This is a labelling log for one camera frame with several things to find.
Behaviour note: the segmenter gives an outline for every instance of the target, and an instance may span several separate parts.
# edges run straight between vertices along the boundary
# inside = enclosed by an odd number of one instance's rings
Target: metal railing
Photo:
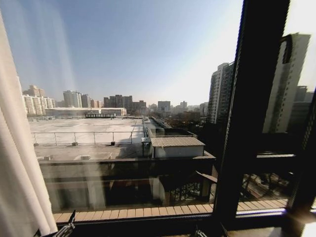
[[[32,132],[33,143],[38,145],[78,144],[133,144],[141,143],[144,131],[131,132]]]

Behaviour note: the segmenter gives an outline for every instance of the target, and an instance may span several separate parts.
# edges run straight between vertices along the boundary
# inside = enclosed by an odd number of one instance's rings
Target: white building
[[[46,109],[47,116],[82,116],[85,114],[99,114],[100,108],[53,108]]]
[[[124,116],[127,114],[126,108],[102,108],[102,114],[116,114],[116,116]]]
[[[64,91],[64,99],[66,107],[82,108],[81,93],[76,91]]]
[[[23,95],[27,115],[45,115],[46,109],[55,108],[55,100],[48,97]]]
[[[292,35],[292,55],[285,64],[286,43],[281,44],[263,132],[287,131],[310,37],[298,33]]]
[[[221,92],[221,82],[223,77],[223,68],[228,65],[228,63],[222,63],[217,67],[217,71],[212,74],[211,78],[211,88],[209,92],[209,102],[208,102],[208,112],[207,120],[210,123],[216,123],[217,111],[219,105],[219,96]]]

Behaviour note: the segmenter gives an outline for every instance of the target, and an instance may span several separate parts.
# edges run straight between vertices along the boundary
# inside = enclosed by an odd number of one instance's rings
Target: glass pane
[[[260,152],[295,153],[314,95],[316,35],[311,3],[291,1],[263,127]]]
[[[293,185],[292,172],[244,174],[238,211],[284,208]]]
[[[212,211],[242,0],[0,7],[54,213]]]

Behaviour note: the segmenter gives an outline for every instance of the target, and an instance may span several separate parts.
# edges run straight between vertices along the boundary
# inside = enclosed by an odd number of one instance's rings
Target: building
[[[65,106],[82,108],[81,93],[76,91],[64,91]]]
[[[100,108],[53,108],[46,109],[47,116],[83,116],[85,114],[99,114]]]
[[[115,104],[115,96],[110,96],[110,108],[115,108],[116,104]]]
[[[206,121],[223,122],[229,107],[234,63],[223,63],[212,74]]]
[[[123,98],[122,95],[115,95],[115,108],[123,107]]]
[[[158,101],[158,111],[169,112],[170,111],[170,101]]]
[[[306,92],[307,92],[307,86],[305,85],[297,86],[294,101],[295,102],[305,101]]]
[[[45,115],[46,109],[56,107],[55,100],[48,97],[23,95],[27,115]]]
[[[37,96],[37,97],[44,97],[45,91],[43,89],[37,88],[36,85],[30,85],[28,90],[23,91],[23,95],[30,95],[30,96]]]
[[[187,103],[187,102],[185,102],[185,101],[180,102],[180,107],[181,107],[182,109],[185,109],[187,106],[188,106],[188,103]]]
[[[149,109],[150,109],[151,112],[156,112],[157,111],[157,105],[156,104],[151,104],[149,106]]]
[[[199,105],[199,114],[202,117],[206,117],[207,116],[207,107],[208,107],[208,102],[202,103]]]
[[[126,108],[103,108],[102,114],[115,114],[116,116],[126,115]]]
[[[186,121],[199,121],[199,117],[200,117],[200,112],[199,111],[184,111],[183,112],[184,115],[184,120]]]
[[[103,102],[100,100],[97,100],[97,107],[102,108],[103,107]]]
[[[110,100],[109,100],[108,97],[104,97],[104,98],[103,98],[103,106],[104,106],[105,108],[111,107],[111,106],[110,106]]]
[[[83,108],[91,108],[91,98],[89,95],[85,94],[81,96],[81,102]]]
[[[92,108],[99,108],[98,101],[91,99],[91,107]]]
[[[297,94],[297,84],[301,76],[310,35],[292,34],[292,52],[288,62],[284,63],[283,56],[286,42],[280,46],[276,72],[266,118],[264,133],[286,132],[289,124],[293,103]],[[298,97],[304,91],[299,88]]]
[[[131,114],[133,112],[133,96],[123,96],[122,106],[126,108],[128,114]]]
[[[223,67],[222,81],[220,86],[220,94],[217,107],[216,123],[227,124],[227,115],[229,112],[229,104],[231,98],[232,81],[233,81],[234,63],[230,63]]]

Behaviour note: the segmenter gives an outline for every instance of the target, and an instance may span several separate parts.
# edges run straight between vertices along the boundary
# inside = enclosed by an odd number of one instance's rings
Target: small rooftop structure
[[[152,158],[194,158],[204,155],[205,144],[195,137],[151,138]]]
[[[156,137],[152,138],[153,147],[193,147],[205,146],[195,137]]]

